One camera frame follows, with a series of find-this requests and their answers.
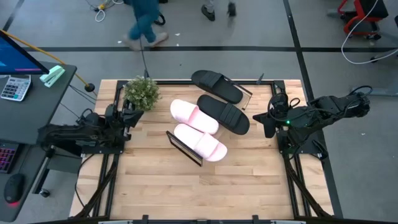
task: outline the white cable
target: white cable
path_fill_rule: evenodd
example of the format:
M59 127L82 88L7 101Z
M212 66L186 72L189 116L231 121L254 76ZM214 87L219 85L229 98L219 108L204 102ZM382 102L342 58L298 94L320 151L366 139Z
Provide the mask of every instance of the white cable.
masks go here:
M378 1L379 1L379 0L376 0L376 2L374 3L372 9L368 12L368 14L367 14L359 23L357 23L357 24L354 26L354 28L352 28L352 30L349 32L349 34L347 35L346 39L344 40L343 45L341 46L341 53L343 54L344 58L345 58L349 63L353 63L353 64L355 64L355 65L364 65L364 64L367 64L367 63L371 63L371 62L378 61L378 60L380 60L380 59L384 59L384 58L386 58L386 57L390 57L391 55L394 55L395 53L398 52L398 49L397 49L397 50L395 50L393 53L391 53L391 54L389 54L389 55L383 56L383 57L381 57L381 58L375 58L375 59L370 60L370 61L368 61L368 62L353 62L353 61L351 61L350 59L348 59L347 56L344 54L343 48L344 48L344 45L346 44L348 38L351 36L351 34L352 34L353 31L355 30L355 28L356 28L362 21L364 21L364 20L372 13L372 11L373 11L373 9L376 7L376 4L377 4Z
M101 12L104 14L104 17L102 17L102 19L98 20L98 15L99 15ZM100 9L100 10L97 12L97 15L95 16L95 21L96 21L96 22L102 22L102 21L105 19L105 17L106 17L105 11L102 10L102 9Z
M121 2L118 2L118 0L112 0L112 2L115 4L123 4L124 3L123 0Z

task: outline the desk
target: desk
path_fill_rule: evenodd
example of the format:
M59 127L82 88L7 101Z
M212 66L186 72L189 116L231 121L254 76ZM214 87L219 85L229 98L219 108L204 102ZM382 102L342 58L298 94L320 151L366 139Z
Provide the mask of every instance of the desk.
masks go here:
M300 98L304 105L300 80L284 81L289 97ZM97 113L104 114L105 108L113 103L116 84L117 80L101 82ZM177 125L170 114L171 102L178 98L196 103L204 91L195 85L159 86L162 99L131 129L132 139L120 156L111 219L141 219L142 215L149 215L151 220L251 220L255 214L260 219L293 218L276 137L266 139L262 124L252 119L253 115L266 111L272 96L269 85L244 86L253 93L244 111L251 123L249 132L238 136L220 126L216 138L226 145L228 153L219 162L204 161L203 167L174 148L165 132L173 132ZM102 158L102 155L93 156L81 169L77 190L84 202L97 188ZM321 162L309 155L300 158L307 188L333 214ZM303 214L303 203L297 195ZM104 198L100 215L104 211ZM75 196L70 215L81 208Z
M50 69L57 63L41 62ZM34 180L42 167L45 153L36 143L37 129L49 124L65 94L77 68L73 65L60 65L65 69L62 77L51 87L47 88L39 80L40 75L32 75L33 86L22 102L0 99L0 141L8 140L26 144L12 168L10 174L0 174L0 220L13 222L21 210ZM7 78L0 79L0 89L4 88ZM2 196L8 178L19 172L25 175L24 193L21 200L9 205Z

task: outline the potted plant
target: potted plant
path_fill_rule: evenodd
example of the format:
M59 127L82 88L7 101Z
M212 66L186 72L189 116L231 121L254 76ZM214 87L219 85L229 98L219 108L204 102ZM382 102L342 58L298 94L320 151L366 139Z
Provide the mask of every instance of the potted plant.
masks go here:
M134 103L138 110L152 110L160 99L159 87L152 79L137 76L125 85L124 99Z

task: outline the wooden table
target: wooden table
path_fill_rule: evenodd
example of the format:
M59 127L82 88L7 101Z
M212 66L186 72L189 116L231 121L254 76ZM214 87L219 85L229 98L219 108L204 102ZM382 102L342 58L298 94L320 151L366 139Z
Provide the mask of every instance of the wooden table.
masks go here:
M304 105L300 80L284 81L289 98L298 97ZM102 80L95 107L98 114L104 114L113 103L116 84L117 80ZM162 99L131 129L132 139L120 157L111 219L141 219L142 215L149 215L151 220L250 220L252 215L260 219L293 218L276 137L266 139L262 124L252 119L266 112L271 88L244 87L253 93L244 111L251 123L249 132L239 136L220 126L215 136L228 148L226 157L219 162L204 161L199 167L170 144L165 132L173 132L177 125L170 114L171 102L178 98L196 103L205 92L195 85L160 85ZM77 190L84 203L97 188L102 158L95 155L81 168ZM325 211L333 214L321 162L309 155L300 158L308 190ZM299 194L297 200L303 214ZM75 195L70 215L81 209Z

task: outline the computer screen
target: computer screen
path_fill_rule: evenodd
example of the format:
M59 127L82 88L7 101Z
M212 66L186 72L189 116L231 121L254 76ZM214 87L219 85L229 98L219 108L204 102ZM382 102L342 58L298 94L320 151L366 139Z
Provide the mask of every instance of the computer screen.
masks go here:
M42 75L49 71L0 31L0 75Z

